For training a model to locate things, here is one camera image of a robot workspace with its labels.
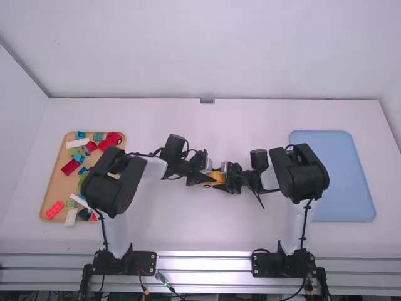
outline metal frame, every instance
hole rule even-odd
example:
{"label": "metal frame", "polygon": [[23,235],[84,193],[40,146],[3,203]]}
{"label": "metal frame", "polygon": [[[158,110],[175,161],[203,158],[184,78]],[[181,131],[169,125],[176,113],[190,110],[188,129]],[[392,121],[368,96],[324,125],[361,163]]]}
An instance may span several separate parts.
{"label": "metal frame", "polygon": [[[180,293],[294,293],[301,279],[253,278],[249,252],[159,251],[157,269]],[[78,291],[89,254],[0,254],[0,290]],[[401,295],[401,258],[323,258],[332,295]],[[90,290],[102,276],[92,276]],[[143,277],[151,292],[169,292]],[[141,292],[136,276],[106,276],[103,291]]]}

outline white tabletop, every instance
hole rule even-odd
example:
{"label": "white tabletop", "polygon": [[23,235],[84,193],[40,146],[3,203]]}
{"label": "white tabletop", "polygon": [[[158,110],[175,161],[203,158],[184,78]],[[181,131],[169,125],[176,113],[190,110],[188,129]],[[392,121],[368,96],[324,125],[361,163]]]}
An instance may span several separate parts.
{"label": "white tabletop", "polygon": [[[320,256],[400,256],[399,170],[401,155],[378,101],[59,99],[49,102],[18,186],[0,227],[0,251],[93,253],[100,245],[97,224],[44,222],[39,210],[64,135],[69,131],[121,131],[126,150],[151,152],[170,133],[190,148],[207,149],[221,161],[250,168],[249,151],[288,144],[293,130],[351,133],[375,202],[371,223],[313,222],[308,239]],[[250,191],[186,187],[184,180],[140,183],[130,214],[137,250],[275,250],[283,236],[284,197]]]}

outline blue mat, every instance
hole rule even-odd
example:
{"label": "blue mat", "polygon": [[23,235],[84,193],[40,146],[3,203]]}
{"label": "blue mat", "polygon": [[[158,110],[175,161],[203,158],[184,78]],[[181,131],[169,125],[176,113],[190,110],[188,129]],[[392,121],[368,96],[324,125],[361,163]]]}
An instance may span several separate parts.
{"label": "blue mat", "polygon": [[307,143],[330,176],[313,221],[373,221],[375,205],[352,136],[344,131],[295,130],[291,144]]}

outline black mounting bracket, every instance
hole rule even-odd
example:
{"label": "black mounting bracket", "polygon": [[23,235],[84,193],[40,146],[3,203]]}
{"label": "black mounting bracket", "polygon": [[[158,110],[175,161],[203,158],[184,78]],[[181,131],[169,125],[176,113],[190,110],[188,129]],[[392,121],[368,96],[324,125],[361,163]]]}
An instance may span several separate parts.
{"label": "black mounting bracket", "polygon": [[151,276],[156,273],[156,252],[133,251],[132,245],[123,258],[115,259],[106,250],[95,253],[92,275],[141,275]]}
{"label": "black mounting bracket", "polygon": [[253,253],[252,276],[256,278],[304,278],[316,274],[315,257],[305,249],[286,255],[278,242],[277,253]]}

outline toy block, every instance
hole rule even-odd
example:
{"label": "toy block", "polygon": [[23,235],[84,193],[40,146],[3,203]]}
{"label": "toy block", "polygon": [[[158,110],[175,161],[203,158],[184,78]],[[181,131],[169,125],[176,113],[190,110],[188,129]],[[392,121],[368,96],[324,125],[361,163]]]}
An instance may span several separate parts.
{"label": "toy block", "polygon": [[88,142],[89,142],[89,138],[65,142],[65,148],[72,149],[73,147],[80,147],[80,146],[87,144]]}
{"label": "toy block", "polygon": [[90,221],[98,221],[98,218],[96,217],[96,214],[92,211],[92,214],[90,215]]}
{"label": "toy block", "polygon": [[76,132],[75,133],[75,140],[78,140],[78,139],[84,139],[84,138],[86,138],[86,133],[85,132]]}
{"label": "toy block", "polygon": [[86,145],[82,147],[85,155],[89,156],[93,151],[98,149],[98,146],[93,141],[89,141]]}
{"label": "toy block", "polygon": [[73,199],[74,201],[76,201],[78,204],[81,204],[82,206],[90,209],[87,201],[85,200],[85,198],[81,195],[81,192],[79,192],[80,196],[76,196],[75,194],[71,193],[70,194],[70,198]]}
{"label": "toy block", "polygon": [[81,199],[83,199],[83,200],[86,201],[86,197],[84,197],[84,196],[82,195],[81,189],[78,191],[78,196],[79,196]]}
{"label": "toy block", "polygon": [[103,140],[99,142],[99,149],[104,152],[106,151],[112,144],[108,140]]}
{"label": "toy block", "polygon": [[73,209],[75,207],[76,207],[76,203],[73,199],[69,199],[68,201],[65,201],[65,208]]}
{"label": "toy block", "polygon": [[68,154],[69,154],[72,158],[74,158],[74,155],[75,155],[75,154],[79,154],[79,153],[80,153],[80,149],[77,148],[77,147],[74,147],[74,148],[68,150]]}
{"label": "toy block", "polygon": [[121,137],[121,135],[116,132],[109,132],[106,135],[106,140],[109,141],[111,145],[116,146],[118,144],[121,144],[121,142],[123,141],[123,137]]}
{"label": "toy block", "polygon": [[45,215],[48,219],[54,218],[57,213],[59,213],[64,208],[64,203],[61,201],[57,201],[56,204],[52,205],[49,210],[46,211]]}
{"label": "toy block", "polygon": [[85,181],[85,179],[86,179],[86,177],[87,177],[88,175],[89,175],[89,171],[84,171],[84,172],[82,172],[81,179],[80,179],[80,181],[78,182],[78,186],[79,186],[79,187],[82,186],[83,181]]}
{"label": "toy block", "polygon": [[82,154],[75,154],[74,155],[74,160],[78,161],[80,164],[83,163],[83,161],[85,161],[85,156]]}
{"label": "toy block", "polygon": [[86,167],[82,167],[82,168],[80,169],[80,171],[78,171],[78,175],[82,176],[83,172],[84,172],[84,171],[88,171],[88,170],[89,170],[89,169],[87,169]]}
{"label": "toy block", "polygon": [[96,142],[102,141],[103,140],[104,133],[94,133],[93,134],[93,140]]}
{"label": "toy block", "polygon": [[63,166],[63,168],[61,168],[61,171],[65,173],[66,176],[68,176],[69,174],[71,174],[75,169],[78,168],[78,166],[80,166],[81,164],[75,160],[72,159],[69,163],[65,164]]}
{"label": "toy block", "polygon": [[75,224],[76,214],[78,213],[78,208],[73,208],[68,210],[67,217],[65,219],[65,225],[67,227],[73,226]]}

